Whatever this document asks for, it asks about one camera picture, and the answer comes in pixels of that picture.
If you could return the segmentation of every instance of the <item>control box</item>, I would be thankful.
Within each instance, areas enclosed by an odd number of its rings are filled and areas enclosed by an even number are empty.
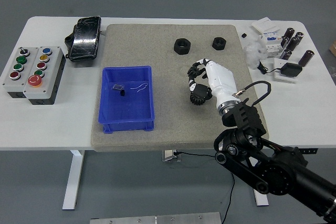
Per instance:
[[[23,90],[37,56],[38,47],[18,48],[2,86],[12,98],[26,98]]]
[[[23,94],[34,105],[55,103],[66,59],[60,47],[40,47]]]

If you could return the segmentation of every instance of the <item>blue plastic bin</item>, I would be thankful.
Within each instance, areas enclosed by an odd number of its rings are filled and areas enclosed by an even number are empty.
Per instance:
[[[124,87],[124,96],[117,86]],[[104,68],[98,116],[104,133],[152,131],[155,117],[152,87],[150,66]]]

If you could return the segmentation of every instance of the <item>blue button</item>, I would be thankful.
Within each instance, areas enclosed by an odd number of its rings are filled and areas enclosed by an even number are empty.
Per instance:
[[[51,55],[51,49],[50,48],[45,48],[42,50],[42,53],[44,53],[45,55]]]

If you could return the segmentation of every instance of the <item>red button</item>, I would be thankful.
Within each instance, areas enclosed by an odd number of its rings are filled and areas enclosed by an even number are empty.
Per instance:
[[[12,80],[16,81],[21,77],[21,74],[19,72],[14,71],[14,72],[10,73],[9,77]]]
[[[39,64],[37,64],[37,69],[40,70],[45,70],[47,68],[47,64],[45,64],[44,62],[40,62]]]
[[[41,83],[42,83],[42,78],[38,74],[35,74],[28,78],[28,84],[33,87],[39,86]]]

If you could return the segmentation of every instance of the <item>black cable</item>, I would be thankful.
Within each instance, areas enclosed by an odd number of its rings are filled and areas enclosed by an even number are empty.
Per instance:
[[[235,177],[233,176],[233,173],[231,173],[231,176],[232,176],[233,183],[232,183],[232,188],[231,188],[231,192],[230,192],[230,200],[229,200],[229,205],[227,206],[225,216],[224,216],[224,220],[222,221],[222,224],[226,220],[227,212],[229,212],[229,208],[230,208],[230,205],[231,205],[232,192],[233,192],[233,188],[235,187]]]
[[[249,89],[250,87],[256,85],[256,84],[259,84],[259,83],[264,83],[267,85],[267,92],[262,96],[260,97],[259,99],[257,99],[253,104],[252,106],[258,104],[259,102],[261,102],[263,99],[266,98],[266,96],[268,96],[270,93],[271,93],[271,83],[269,83],[268,81],[255,81],[255,82],[252,82],[250,85],[247,85],[244,89],[247,90]]]
[[[259,62],[259,66],[257,68],[260,70],[262,74],[272,73],[275,70],[280,70],[280,68],[275,68],[268,72],[268,68],[266,68],[263,64],[261,64],[261,62]]]
[[[272,73],[272,72],[275,71],[275,70],[281,70],[281,68],[275,68],[275,69],[273,69],[273,70],[271,70],[271,71],[269,71],[269,72],[267,72],[267,73]]]
[[[174,155],[180,155],[180,154],[187,154],[187,155],[191,155],[191,156],[207,156],[207,157],[215,157],[215,156],[211,156],[211,155],[207,155],[207,154],[193,154],[193,153],[187,153],[187,152],[174,152]]]
[[[261,72],[262,74],[266,74],[267,71],[268,71],[268,68],[264,67],[264,65],[261,64],[260,61],[259,61],[259,66],[258,66],[257,68],[260,70],[260,72]]]

